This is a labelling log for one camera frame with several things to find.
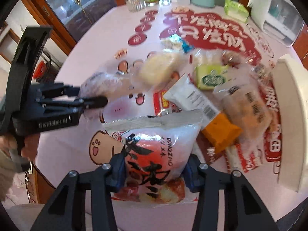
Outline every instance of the food package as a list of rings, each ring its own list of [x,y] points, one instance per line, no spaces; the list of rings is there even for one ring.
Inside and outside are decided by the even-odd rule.
[[[166,49],[182,51],[184,53],[187,53],[195,48],[194,46],[184,41],[182,37],[176,34],[161,39],[161,43]]]
[[[201,128],[202,111],[184,111],[162,117],[139,117],[103,125],[106,131],[124,131],[126,185],[114,198],[153,204],[195,199],[180,177]]]
[[[232,123],[242,128],[244,139],[254,141],[269,127],[272,116],[249,79],[226,82],[216,86],[213,93]]]
[[[196,67],[196,84],[199,89],[214,89],[227,81],[228,66],[202,64]]]
[[[178,113],[181,111],[173,102],[170,102],[163,98],[163,95],[167,90],[161,90],[153,94],[154,109],[156,116],[164,116],[170,113]]]
[[[190,83],[186,74],[163,95],[163,98],[175,103],[183,110],[198,108],[203,110],[202,133],[213,144],[217,153],[233,144],[241,133],[239,127],[230,123],[226,115]]]
[[[249,68],[244,67],[251,67],[251,62],[251,58],[234,51],[199,49],[192,57],[196,86],[202,90],[212,90],[215,86],[232,80],[235,70],[239,68],[245,70],[245,75],[250,75]]]
[[[249,12],[245,8],[245,6],[239,2],[232,1],[232,0],[225,0],[224,11],[226,15],[230,17],[238,19],[242,22],[247,22]]]
[[[110,74],[98,70],[81,85],[78,97],[106,96],[108,102],[112,102],[120,97],[142,92],[142,89],[133,87],[128,74]],[[85,110],[84,116],[87,119],[97,118],[102,111],[103,108]]]
[[[188,63],[184,53],[166,50],[156,52],[138,67],[131,67],[129,73],[134,87],[143,91],[158,92],[172,80],[174,73],[178,72]]]
[[[262,165],[262,155],[263,152],[261,149],[254,149],[250,152],[249,156],[245,158],[241,150],[241,145],[238,143],[227,147],[224,152],[229,173],[233,170],[239,170],[247,173],[259,167]]]

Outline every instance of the human hand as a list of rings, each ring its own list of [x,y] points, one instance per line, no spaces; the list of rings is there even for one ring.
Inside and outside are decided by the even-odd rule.
[[[25,137],[25,146],[21,150],[21,156],[34,161],[38,151],[40,134]],[[11,134],[0,136],[0,149],[10,156],[10,149],[17,148],[17,141]]]

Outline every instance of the glass cabinet door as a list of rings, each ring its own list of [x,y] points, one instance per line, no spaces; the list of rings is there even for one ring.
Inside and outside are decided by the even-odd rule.
[[[115,0],[45,0],[72,37],[79,41]]]

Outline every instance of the screw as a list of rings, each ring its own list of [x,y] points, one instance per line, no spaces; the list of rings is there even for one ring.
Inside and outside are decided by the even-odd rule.
[[[109,170],[109,169],[111,169],[111,165],[109,163],[105,163],[105,164],[102,165],[102,169],[103,170]]]
[[[208,165],[207,165],[206,163],[201,163],[201,164],[199,165],[199,168],[201,168],[201,169],[203,169],[203,170],[206,170],[206,169],[208,169]]]
[[[72,171],[68,172],[68,176],[69,177],[75,177],[76,175],[77,175],[77,171],[75,171],[75,170],[72,170]]]
[[[242,173],[241,173],[240,171],[238,171],[238,170],[234,170],[234,171],[233,171],[233,175],[234,175],[235,177],[241,177]]]

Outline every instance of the orange package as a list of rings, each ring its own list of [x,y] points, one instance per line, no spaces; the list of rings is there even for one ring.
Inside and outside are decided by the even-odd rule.
[[[232,124],[211,101],[183,75],[163,97],[184,110],[202,109],[202,133],[214,145],[216,153],[233,144],[242,130]]]

